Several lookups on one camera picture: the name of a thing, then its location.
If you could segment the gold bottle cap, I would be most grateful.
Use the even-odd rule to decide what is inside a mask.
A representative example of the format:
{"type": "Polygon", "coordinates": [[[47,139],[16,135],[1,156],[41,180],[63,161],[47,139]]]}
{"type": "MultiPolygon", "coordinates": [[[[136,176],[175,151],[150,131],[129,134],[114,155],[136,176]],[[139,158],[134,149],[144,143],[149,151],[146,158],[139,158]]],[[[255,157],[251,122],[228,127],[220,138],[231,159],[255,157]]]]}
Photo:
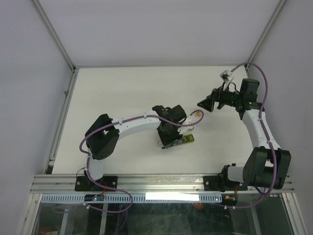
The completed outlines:
{"type": "Polygon", "coordinates": [[[196,112],[195,112],[195,116],[197,116],[197,117],[201,117],[201,116],[202,116],[202,114],[201,114],[201,112],[200,112],[200,111],[196,111],[196,112]]]}

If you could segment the weekly pill organizer strip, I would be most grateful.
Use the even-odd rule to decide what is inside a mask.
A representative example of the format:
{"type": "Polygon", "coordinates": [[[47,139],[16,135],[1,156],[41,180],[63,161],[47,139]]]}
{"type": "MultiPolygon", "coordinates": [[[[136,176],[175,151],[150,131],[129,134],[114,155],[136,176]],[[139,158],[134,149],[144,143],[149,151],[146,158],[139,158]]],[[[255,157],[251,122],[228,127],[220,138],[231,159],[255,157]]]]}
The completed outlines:
{"type": "Polygon", "coordinates": [[[182,139],[174,141],[173,143],[170,143],[167,146],[164,146],[161,139],[157,140],[157,144],[162,149],[167,149],[167,148],[171,148],[171,147],[175,147],[175,146],[179,146],[179,145],[193,143],[194,141],[195,141],[194,136],[192,134],[189,134],[189,135],[183,135],[182,139]]]}

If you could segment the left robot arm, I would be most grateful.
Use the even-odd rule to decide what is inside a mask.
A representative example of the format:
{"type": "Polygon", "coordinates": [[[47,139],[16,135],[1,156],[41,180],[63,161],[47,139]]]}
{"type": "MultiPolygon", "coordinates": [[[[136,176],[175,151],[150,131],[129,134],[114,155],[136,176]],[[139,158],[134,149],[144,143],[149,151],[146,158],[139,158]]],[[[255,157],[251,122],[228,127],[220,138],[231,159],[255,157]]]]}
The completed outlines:
{"type": "Polygon", "coordinates": [[[83,145],[87,146],[88,158],[84,175],[76,178],[75,191],[113,191],[115,178],[105,177],[103,168],[104,160],[114,152],[119,140],[142,131],[157,130],[162,148],[167,149],[183,139],[179,127],[186,119],[187,114],[180,105],[173,108],[157,105],[141,115],[127,118],[100,115],[79,144],[81,152],[83,145]]]}

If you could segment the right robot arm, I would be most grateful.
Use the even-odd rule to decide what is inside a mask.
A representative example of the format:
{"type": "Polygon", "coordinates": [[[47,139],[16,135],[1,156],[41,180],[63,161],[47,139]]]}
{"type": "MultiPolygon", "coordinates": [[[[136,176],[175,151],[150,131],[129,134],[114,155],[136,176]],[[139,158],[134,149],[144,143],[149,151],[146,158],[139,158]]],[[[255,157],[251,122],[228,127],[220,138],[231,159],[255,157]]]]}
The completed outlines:
{"type": "Polygon", "coordinates": [[[209,112],[213,112],[215,103],[218,103],[219,110],[223,106],[234,107],[251,139],[253,151],[244,166],[225,165],[209,180],[209,185],[221,192],[239,184],[273,190],[281,189],[285,183],[291,154],[280,147],[269,130],[265,110],[257,102],[259,84],[257,80],[245,78],[240,90],[234,92],[222,85],[197,104],[209,112]]]}

